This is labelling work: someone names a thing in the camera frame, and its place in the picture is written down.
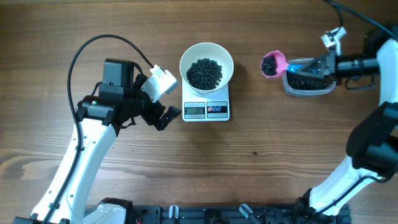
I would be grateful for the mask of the white digital kitchen scale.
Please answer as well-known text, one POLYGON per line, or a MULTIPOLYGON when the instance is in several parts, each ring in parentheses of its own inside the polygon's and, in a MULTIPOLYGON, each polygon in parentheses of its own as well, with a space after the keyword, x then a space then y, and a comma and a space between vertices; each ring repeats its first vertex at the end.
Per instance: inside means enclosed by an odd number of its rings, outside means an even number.
POLYGON ((200 95, 186 82, 182 85, 182 118, 185 122, 215 122, 230 119, 229 87, 209 95, 200 95))

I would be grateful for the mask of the pink scoop blue handle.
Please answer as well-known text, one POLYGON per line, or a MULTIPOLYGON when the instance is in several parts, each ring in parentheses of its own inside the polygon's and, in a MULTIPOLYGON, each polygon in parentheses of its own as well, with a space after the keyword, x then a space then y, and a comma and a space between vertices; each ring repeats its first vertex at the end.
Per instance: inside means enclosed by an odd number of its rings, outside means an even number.
POLYGON ((278 50, 271 51, 271 52, 265 54, 265 56, 263 57, 263 59, 262 59, 261 62, 260 62, 260 71, 261 71, 261 73, 262 73, 266 78, 279 78, 279 77, 281 77, 285 72, 296 73, 300 68, 303 68, 303 65, 300 64, 300 63, 299 63, 299 64, 288 63, 288 62, 287 62, 287 59, 286 59, 286 57, 285 57, 285 55, 284 55, 282 52, 278 51, 278 50), (263 73, 263 71, 262 71, 262 62, 263 62, 263 59, 264 59, 265 57, 271 56, 271 55, 273 55, 273 56, 275 57, 276 62, 277 62, 277 68, 276 68, 277 75, 272 76, 272 77, 265 75, 265 74, 263 73))

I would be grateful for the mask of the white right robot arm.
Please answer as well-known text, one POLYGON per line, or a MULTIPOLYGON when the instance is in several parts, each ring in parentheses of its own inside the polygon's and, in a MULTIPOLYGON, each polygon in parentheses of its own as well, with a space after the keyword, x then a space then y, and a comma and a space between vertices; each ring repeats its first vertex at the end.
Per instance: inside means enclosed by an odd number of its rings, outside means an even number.
POLYGON ((322 39, 329 52, 307 59, 296 73, 337 83, 379 75, 379 106, 351 132, 341 164, 297 199, 295 223, 331 223, 358 192, 371 183, 388 182, 397 173, 397 138, 391 134, 397 129, 397 25, 370 30, 363 53, 357 55, 340 55, 339 40, 331 33, 322 39))

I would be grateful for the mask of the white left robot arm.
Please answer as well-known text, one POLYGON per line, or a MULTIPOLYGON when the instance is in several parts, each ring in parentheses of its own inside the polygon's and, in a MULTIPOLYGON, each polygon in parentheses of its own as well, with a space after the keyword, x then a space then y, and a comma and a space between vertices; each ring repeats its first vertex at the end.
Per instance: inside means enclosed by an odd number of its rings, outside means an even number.
POLYGON ((77 105, 77 124, 47 193, 30 217, 15 217, 14 223, 141 222, 131 201, 109 197, 85 215, 96 174, 120 130, 132 126, 134 118, 140 116, 161 131, 181 113, 159 103, 163 94, 178 86, 178 80, 158 65, 151 67, 150 77, 135 75, 140 69, 133 61, 105 60, 102 81, 77 105))

